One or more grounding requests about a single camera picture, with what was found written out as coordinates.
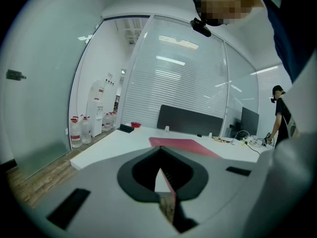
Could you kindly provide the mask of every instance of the pink mat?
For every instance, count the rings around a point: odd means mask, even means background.
[[[193,139],[174,139],[174,138],[160,138],[160,137],[149,137],[151,146],[169,146],[177,149],[185,150],[192,153],[198,153],[207,155],[214,158],[221,158],[216,153],[208,150],[206,147],[197,143]]]

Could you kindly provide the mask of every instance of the white desk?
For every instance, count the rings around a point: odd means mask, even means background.
[[[116,130],[96,144],[83,151],[70,160],[71,165],[80,170],[92,163],[119,156],[128,152],[151,147],[149,137],[194,139],[199,144],[218,154],[222,158],[256,162],[258,153],[252,151],[248,146],[231,145],[220,143],[208,137],[198,137],[178,132],[165,132],[162,129],[147,128],[141,126],[131,133]],[[259,153],[271,150],[271,147],[252,147]]]

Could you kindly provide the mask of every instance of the floor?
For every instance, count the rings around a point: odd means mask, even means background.
[[[54,186],[70,178],[77,170],[71,166],[70,159],[85,151],[88,147],[103,139],[114,130],[105,132],[92,138],[92,142],[73,149],[45,168],[38,171],[28,179],[25,179],[18,167],[6,172],[6,177],[13,195],[18,201],[22,201],[34,208],[38,200]]]

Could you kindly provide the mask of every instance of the person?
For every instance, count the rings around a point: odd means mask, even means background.
[[[277,140],[275,146],[277,146],[282,140],[288,138],[287,124],[290,121],[291,114],[288,111],[286,105],[282,100],[282,95],[285,94],[283,88],[280,85],[276,85],[272,90],[272,102],[276,101],[275,110],[275,123],[271,135],[267,138],[267,142],[270,144],[278,131]]]
[[[254,7],[266,7],[275,49],[294,82],[316,48],[315,0],[193,0],[202,22],[211,26],[245,18]]]

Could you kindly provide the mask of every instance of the black camera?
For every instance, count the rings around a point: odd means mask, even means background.
[[[192,26],[192,28],[196,32],[199,32],[199,33],[205,35],[206,37],[210,37],[211,36],[211,32],[206,27],[206,24],[204,22],[198,20],[197,18],[194,18],[194,20],[190,21],[190,25]]]

